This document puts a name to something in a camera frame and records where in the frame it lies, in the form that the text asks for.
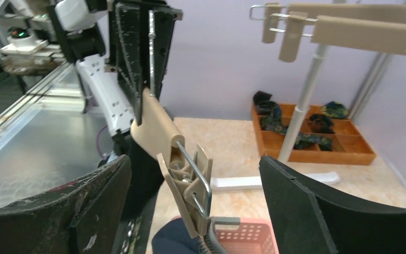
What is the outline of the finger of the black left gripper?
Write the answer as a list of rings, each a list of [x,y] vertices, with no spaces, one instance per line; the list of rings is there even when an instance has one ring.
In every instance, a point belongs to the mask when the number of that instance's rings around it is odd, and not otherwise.
[[[132,3],[115,4],[118,37],[117,66],[125,83],[121,85],[133,108],[136,124],[142,124],[143,74],[140,54],[140,7]]]
[[[159,99],[162,82],[167,72],[168,58],[173,38],[174,25],[177,20],[182,20],[183,12],[170,7],[157,7],[154,9],[154,71],[155,71],[155,96]]]

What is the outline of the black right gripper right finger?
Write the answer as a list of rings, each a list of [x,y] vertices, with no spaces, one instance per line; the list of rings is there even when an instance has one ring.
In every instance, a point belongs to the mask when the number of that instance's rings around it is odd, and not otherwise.
[[[347,194],[270,156],[259,170],[279,253],[406,253],[406,208]]]

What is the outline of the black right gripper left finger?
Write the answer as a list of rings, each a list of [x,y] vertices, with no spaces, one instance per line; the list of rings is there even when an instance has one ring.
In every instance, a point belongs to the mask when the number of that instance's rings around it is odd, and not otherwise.
[[[111,253],[131,174],[123,155],[0,208],[0,253]]]

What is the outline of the navy blue underwear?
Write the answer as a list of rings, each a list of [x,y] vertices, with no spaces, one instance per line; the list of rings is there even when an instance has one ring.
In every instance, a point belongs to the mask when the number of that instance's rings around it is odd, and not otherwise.
[[[192,239],[182,218],[163,226],[151,241],[153,254],[198,254],[198,241]]]

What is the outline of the beige clip hanger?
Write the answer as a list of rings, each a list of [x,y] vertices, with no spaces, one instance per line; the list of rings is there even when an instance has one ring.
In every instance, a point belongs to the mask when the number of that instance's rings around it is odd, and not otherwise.
[[[271,25],[274,28],[273,31],[282,32],[278,29],[278,18],[270,20],[272,14],[280,14],[282,10],[286,11],[285,15],[289,15],[291,11],[307,13],[307,23],[322,15],[406,24],[406,4],[290,3],[281,5],[279,3],[266,3],[251,6],[249,19],[264,21],[265,26]]]
[[[270,18],[287,20],[285,30],[269,27],[270,31],[288,33],[286,41],[310,38],[310,42],[406,56],[406,24],[370,21],[320,15],[316,19],[300,14],[274,13]]]
[[[212,192],[211,159],[200,169],[198,157],[185,148],[185,137],[156,97],[155,10],[147,12],[149,86],[142,92],[142,113],[131,126],[131,135],[148,154],[156,156],[164,179],[174,195],[185,226],[192,238],[207,235]]]

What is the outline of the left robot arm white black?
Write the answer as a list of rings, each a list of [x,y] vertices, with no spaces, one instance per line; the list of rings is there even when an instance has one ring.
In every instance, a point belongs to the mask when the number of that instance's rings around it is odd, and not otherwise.
[[[158,101],[182,10],[165,1],[60,1],[47,11],[112,137],[133,128],[137,135],[183,140]]]

